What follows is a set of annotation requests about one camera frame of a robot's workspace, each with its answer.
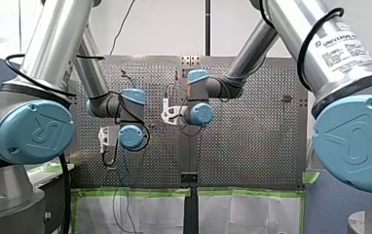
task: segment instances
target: grey floor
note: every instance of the grey floor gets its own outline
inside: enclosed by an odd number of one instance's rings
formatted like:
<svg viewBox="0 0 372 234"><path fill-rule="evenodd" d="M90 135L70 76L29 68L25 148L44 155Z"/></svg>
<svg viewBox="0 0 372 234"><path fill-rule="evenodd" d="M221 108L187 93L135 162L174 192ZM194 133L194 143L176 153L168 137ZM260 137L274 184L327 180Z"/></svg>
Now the grey floor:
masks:
<svg viewBox="0 0 372 234"><path fill-rule="evenodd" d="M307 185L305 234L346 234L347 218L369 207L372 195L351 188L327 171Z"/></svg>

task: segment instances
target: perforated metal panel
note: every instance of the perforated metal panel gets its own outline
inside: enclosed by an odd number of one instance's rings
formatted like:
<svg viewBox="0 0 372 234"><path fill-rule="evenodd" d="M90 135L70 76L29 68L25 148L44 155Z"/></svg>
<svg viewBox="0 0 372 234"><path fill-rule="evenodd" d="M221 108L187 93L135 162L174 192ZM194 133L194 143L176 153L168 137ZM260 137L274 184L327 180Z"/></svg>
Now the perforated metal panel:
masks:
<svg viewBox="0 0 372 234"><path fill-rule="evenodd" d="M201 58L221 77L232 60ZM305 169L307 94L289 59L268 59L252 75L242 97L213 100L214 121L199 143L200 186L294 189Z"/></svg>
<svg viewBox="0 0 372 234"><path fill-rule="evenodd" d="M299 188L305 170L307 94L300 87L291 59L267 59L250 77L241 98L228 103L212 101L215 118L202 132L199 143L180 136L178 127L163 124L164 88L177 76L181 83L186 81L180 78L182 68L201 66L220 77L232 60L195 58L187 63L175 57L108 58L103 71L111 90L130 87L130 82L121 77L123 69L133 78L136 87L145 91L145 122L151 141L138 153L119 148L117 168L106 171L99 155L97 134L100 127L113 125L114 121L87 114L87 98L80 85L77 109L82 164L73 175L73 186L127 184L123 163L126 159L130 186L179 187L184 185L180 182L180 172L185 168L193 172L191 165L199 159L198 186ZM183 94L170 91L172 104L180 104ZM284 96L292 97L291 102L282 101ZM189 145L190 150L184 150L181 145ZM110 160L113 153L107 153L106 158Z"/></svg>
<svg viewBox="0 0 372 234"><path fill-rule="evenodd" d="M107 59L103 72L112 91L131 87L129 80L121 77L121 70L124 70L134 85L146 93L145 122L151 134L149 145L141 152L131 153L119 147L116 168L112 170L105 170L102 165L97 135L100 127L114 125L114 120L97 119L87 114L87 98L80 84L78 117L82 164L73 175L74 187L122 184L132 187L180 186L178 129L164 125L160 118L165 86L175 80L180 64L180 58L172 57ZM178 101L178 91L170 90L170 96ZM114 150L110 150L106 154L108 161L114 156ZM128 163L130 176L124 167L124 160Z"/></svg>

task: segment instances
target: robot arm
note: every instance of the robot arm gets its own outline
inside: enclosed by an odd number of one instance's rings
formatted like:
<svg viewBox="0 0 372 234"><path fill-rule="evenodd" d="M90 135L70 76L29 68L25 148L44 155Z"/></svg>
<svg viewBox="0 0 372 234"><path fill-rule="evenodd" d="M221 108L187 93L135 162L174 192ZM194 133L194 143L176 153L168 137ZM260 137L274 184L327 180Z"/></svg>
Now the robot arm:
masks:
<svg viewBox="0 0 372 234"><path fill-rule="evenodd" d="M86 27L79 55L92 58L96 54L92 33ZM89 97L87 109L97 118L119 118L119 142L128 150L138 148L144 139L144 104L142 90L124 89L110 92L97 59L76 58L76 69Z"/></svg>
<svg viewBox="0 0 372 234"><path fill-rule="evenodd" d="M227 75L189 73L189 125L208 124L209 98L238 98L248 74L280 36L297 61L298 76L314 93L313 141L323 166L345 184L372 192L372 57L341 19L343 9L321 0L250 0L264 20Z"/></svg>
<svg viewBox="0 0 372 234"><path fill-rule="evenodd" d="M67 93L68 81L77 52L94 54L86 24L92 7L99 3L45 3L20 69L11 67L19 76L1 85L0 162L44 163L60 155L71 142L74 122L67 96L73 95ZM75 63L90 98L90 112L99 118L120 117L121 145L137 147L139 135L143 139L144 93L123 90L115 95L108 91L96 60L78 58Z"/></svg>

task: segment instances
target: blue joint cap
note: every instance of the blue joint cap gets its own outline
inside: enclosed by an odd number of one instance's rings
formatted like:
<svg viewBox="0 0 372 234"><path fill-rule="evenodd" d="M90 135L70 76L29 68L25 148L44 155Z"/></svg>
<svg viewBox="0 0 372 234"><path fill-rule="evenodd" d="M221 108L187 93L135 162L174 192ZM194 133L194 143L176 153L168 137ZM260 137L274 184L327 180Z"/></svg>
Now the blue joint cap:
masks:
<svg viewBox="0 0 372 234"><path fill-rule="evenodd" d="M122 97L141 105L146 102L144 92L139 89L124 89L122 90Z"/></svg>
<svg viewBox="0 0 372 234"><path fill-rule="evenodd" d="M136 125L126 125L119 131L119 139L122 147L135 149L143 142L143 131Z"/></svg>
<svg viewBox="0 0 372 234"><path fill-rule="evenodd" d="M33 100L0 120L0 159L12 164L42 164L70 144L74 123L70 112L51 100Z"/></svg>
<svg viewBox="0 0 372 234"><path fill-rule="evenodd" d="M92 110L92 104L89 100L87 100L87 102L86 102L86 108L87 108L87 112L89 113L90 116L97 117L97 116L95 116L95 114Z"/></svg>
<svg viewBox="0 0 372 234"><path fill-rule="evenodd" d="M193 84L199 82L201 80L207 79L209 77L209 73L203 69L192 70L188 74L188 83Z"/></svg>
<svg viewBox="0 0 372 234"><path fill-rule="evenodd" d="M192 124L205 125L213 120L213 108L211 105L202 102L192 107L189 116Z"/></svg>
<svg viewBox="0 0 372 234"><path fill-rule="evenodd" d="M322 165L345 184L372 193L372 96L351 96L328 105L313 135Z"/></svg>

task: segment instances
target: white cloth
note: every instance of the white cloth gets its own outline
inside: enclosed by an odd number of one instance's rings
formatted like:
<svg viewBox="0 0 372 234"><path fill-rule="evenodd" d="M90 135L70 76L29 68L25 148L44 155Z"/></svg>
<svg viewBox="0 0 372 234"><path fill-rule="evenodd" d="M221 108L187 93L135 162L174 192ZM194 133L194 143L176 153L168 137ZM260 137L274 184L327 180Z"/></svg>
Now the white cloth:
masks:
<svg viewBox="0 0 372 234"><path fill-rule="evenodd" d="M302 204L301 197L200 196L200 234L300 234Z"/></svg>
<svg viewBox="0 0 372 234"><path fill-rule="evenodd" d="M126 196L116 197L115 215L119 224L132 232L127 199ZM129 197L129 201L136 233L183 233L184 197ZM76 218L76 234L125 234L113 215L113 197L79 199Z"/></svg>

